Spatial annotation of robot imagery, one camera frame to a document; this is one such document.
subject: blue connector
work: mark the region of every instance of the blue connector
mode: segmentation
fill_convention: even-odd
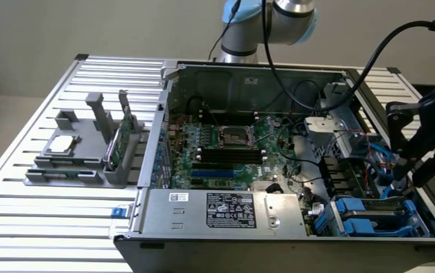
[[[126,209],[124,208],[112,208],[111,219],[126,219]]]

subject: green circuit board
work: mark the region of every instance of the green circuit board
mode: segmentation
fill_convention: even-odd
[[[217,126],[202,125],[193,117],[179,125],[179,131],[175,132],[174,142],[171,142],[172,156],[172,176],[171,188],[193,189],[193,188],[215,188],[246,190],[254,181],[286,180],[282,175],[283,166],[287,170],[296,166],[290,160],[279,155],[279,147],[277,145],[277,135],[285,126],[273,126],[270,122],[263,120],[258,122],[250,132],[253,136],[253,145],[246,145],[243,141],[227,137],[222,141],[219,133],[222,128],[237,131],[239,128],[245,131],[246,126]],[[287,142],[289,132],[285,130],[279,136]],[[282,153],[294,157],[293,150],[287,150],[286,146],[281,150]],[[262,164],[233,164],[233,178],[218,177],[194,177],[191,176],[193,163],[199,163],[197,159],[198,148],[226,148],[226,149],[253,149],[265,150],[267,159]],[[195,185],[193,179],[199,179],[202,183]]]

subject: metal frame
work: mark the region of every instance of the metal frame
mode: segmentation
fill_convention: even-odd
[[[120,227],[128,225],[128,220],[111,220],[108,214],[111,207],[134,202],[136,185],[130,184],[126,189],[27,187],[20,178],[27,169],[24,164],[31,162],[35,154],[23,153],[23,150],[40,151],[37,149],[55,128],[49,117],[55,117],[62,106],[87,115],[90,110],[82,108],[80,104],[87,92],[98,90],[107,95],[104,108],[112,110],[116,116],[120,108],[114,107],[118,100],[114,94],[119,89],[130,89],[131,109],[138,120],[146,122],[148,130],[152,122],[148,106],[156,107],[163,90],[159,85],[162,63],[162,60],[112,56],[90,56],[87,60],[71,63],[0,158],[0,272],[131,272],[107,237],[108,227],[115,226],[115,231],[122,231]],[[298,67],[310,69],[317,66]],[[324,70],[361,70],[321,67]],[[390,74],[382,68],[370,71],[366,84],[381,104],[392,100],[419,100],[420,95],[402,76]],[[368,119],[365,123],[374,130]],[[412,124],[407,128],[408,135],[413,133],[415,126]],[[143,144],[136,150],[132,165],[135,175],[144,148]]]

